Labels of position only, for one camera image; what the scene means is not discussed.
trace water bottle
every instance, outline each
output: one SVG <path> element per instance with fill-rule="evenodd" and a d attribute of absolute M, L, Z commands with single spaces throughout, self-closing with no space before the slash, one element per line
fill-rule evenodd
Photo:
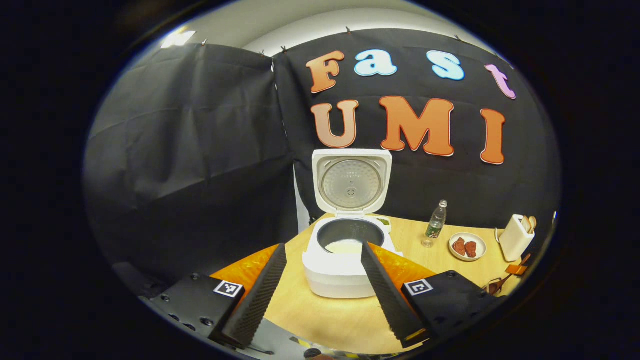
<path fill-rule="evenodd" d="M 422 241 L 423 246 L 432 247 L 433 240 L 440 236 L 440 231 L 442 231 L 442 227 L 444 226 L 445 221 L 447 220 L 447 201 L 441 200 L 440 206 L 435 209 L 433 215 L 431 216 L 431 221 L 429 221 L 429 226 L 427 227 L 426 236 L 427 238 Z"/>

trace wooden table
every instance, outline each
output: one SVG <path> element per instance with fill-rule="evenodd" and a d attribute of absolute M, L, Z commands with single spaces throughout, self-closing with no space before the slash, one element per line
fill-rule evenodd
<path fill-rule="evenodd" d="M 504 278 L 510 264 L 505 261 L 500 244 L 495 241 L 494 229 L 479 229 L 445 225 L 431 248 L 420 244 L 427 223 L 401 218 L 391 219 L 391 240 L 404 257 L 434 271 L 436 274 L 455 270 L 478 286 L 497 277 Z M 361 354 L 389 354 L 403 352 L 400 341 L 390 330 L 378 299 L 328 299 L 317 296 L 308 286 L 302 265 L 302 253 L 307 250 L 317 222 L 286 244 L 287 267 L 273 294 L 265 318 L 293 334 L 333 349 Z M 456 259 L 447 247 L 455 233 L 480 236 L 487 246 L 486 254 L 471 262 Z M 503 286 L 501 296 L 511 293 L 520 282 L 512 276 Z"/>

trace pink letter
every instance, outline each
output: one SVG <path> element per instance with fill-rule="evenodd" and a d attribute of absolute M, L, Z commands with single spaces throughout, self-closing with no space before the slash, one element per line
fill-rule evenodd
<path fill-rule="evenodd" d="M 501 73 L 500 70 L 495 67 L 495 65 L 485 65 L 484 68 L 491 72 L 493 78 L 495 79 L 495 82 L 498 83 L 498 87 L 500 88 L 500 90 L 502 90 L 502 93 L 504 95 L 506 95 L 511 100 L 516 98 L 516 93 L 514 93 L 513 90 L 507 86 L 507 75 Z"/>

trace meat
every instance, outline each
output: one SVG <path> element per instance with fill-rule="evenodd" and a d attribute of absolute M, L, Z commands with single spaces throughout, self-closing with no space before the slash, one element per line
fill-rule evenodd
<path fill-rule="evenodd" d="M 476 256 L 476 247 L 477 247 L 477 244 L 475 241 L 468 241 L 465 244 L 465 251 L 467 251 L 468 257 L 474 258 Z"/>
<path fill-rule="evenodd" d="M 452 247 L 453 247 L 453 251 L 457 252 L 462 256 L 465 255 L 465 240 L 462 240 L 462 238 L 458 238 L 458 241 L 454 242 Z"/>

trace inner pot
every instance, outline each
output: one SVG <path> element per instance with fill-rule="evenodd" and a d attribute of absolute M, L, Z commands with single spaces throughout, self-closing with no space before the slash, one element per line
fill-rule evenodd
<path fill-rule="evenodd" d="M 318 231 L 317 240 L 322 248 L 332 254 L 344 253 L 344 252 L 359 252 L 353 251 L 353 247 L 349 247 L 349 243 L 354 244 L 356 241 L 360 244 L 366 244 L 367 242 L 373 243 L 377 246 L 382 246 L 385 241 L 385 233 L 375 224 L 366 220 L 357 218 L 343 218 L 328 222 Z M 337 244 L 341 246 L 344 251 L 336 251 Z"/>

